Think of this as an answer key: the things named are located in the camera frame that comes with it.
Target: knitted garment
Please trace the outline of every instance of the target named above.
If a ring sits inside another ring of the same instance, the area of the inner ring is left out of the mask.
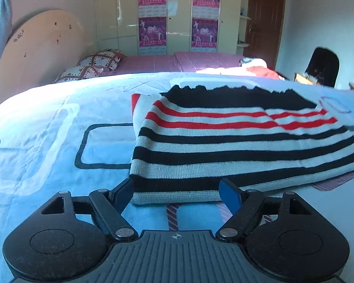
[[[354,171],[351,132],[293,90],[174,86],[155,98],[131,163],[135,204],[218,201],[222,178],[269,191]]]

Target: white bed sheet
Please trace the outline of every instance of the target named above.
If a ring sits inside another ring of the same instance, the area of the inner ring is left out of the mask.
[[[46,200],[60,190],[84,196],[98,188],[111,189],[128,176],[128,169],[115,168],[130,163],[135,145],[129,125],[131,95],[166,92],[172,79],[182,86],[228,84],[221,76],[195,73],[120,75],[38,87],[0,105],[0,283],[12,278],[2,256],[4,239]],[[254,84],[279,91],[292,88],[314,102],[322,100],[324,107],[345,125],[354,125],[354,91],[256,77],[225,78],[229,79],[236,81],[232,86]],[[325,97],[340,102],[341,108],[333,108],[335,105]],[[101,126],[89,131],[81,155],[82,168],[77,168],[76,154],[91,125]],[[97,169],[97,164],[105,164],[105,169]],[[293,190],[348,239],[350,260],[341,276],[354,283],[354,179],[329,192],[311,186]],[[217,203],[185,204],[179,206],[177,215],[180,230],[215,232],[226,220],[225,211]],[[170,227],[166,205],[130,204],[123,216],[138,232]]]

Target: corner shelf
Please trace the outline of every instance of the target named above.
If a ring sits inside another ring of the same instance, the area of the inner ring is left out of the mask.
[[[237,47],[238,48],[247,48],[247,47],[249,47],[250,46],[250,44],[244,44],[244,43],[242,43],[242,44],[237,44]]]

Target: silver screw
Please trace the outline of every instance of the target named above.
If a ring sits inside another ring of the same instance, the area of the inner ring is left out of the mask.
[[[223,237],[235,237],[237,235],[237,231],[231,228],[221,229],[219,234]]]
[[[129,228],[121,228],[115,232],[118,237],[130,237],[135,234],[132,229]]]

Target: plaid pillow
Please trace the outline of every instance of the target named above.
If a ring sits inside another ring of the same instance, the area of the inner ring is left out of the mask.
[[[118,64],[125,58],[126,56],[119,52],[108,50],[108,51],[97,52],[92,55],[89,55],[77,65],[78,66],[103,66],[113,71],[117,68]]]
[[[82,79],[91,79],[100,76],[103,71],[109,71],[106,67],[96,66],[76,66],[63,71],[54,83],[63,83],[68,81],[79,81]]]

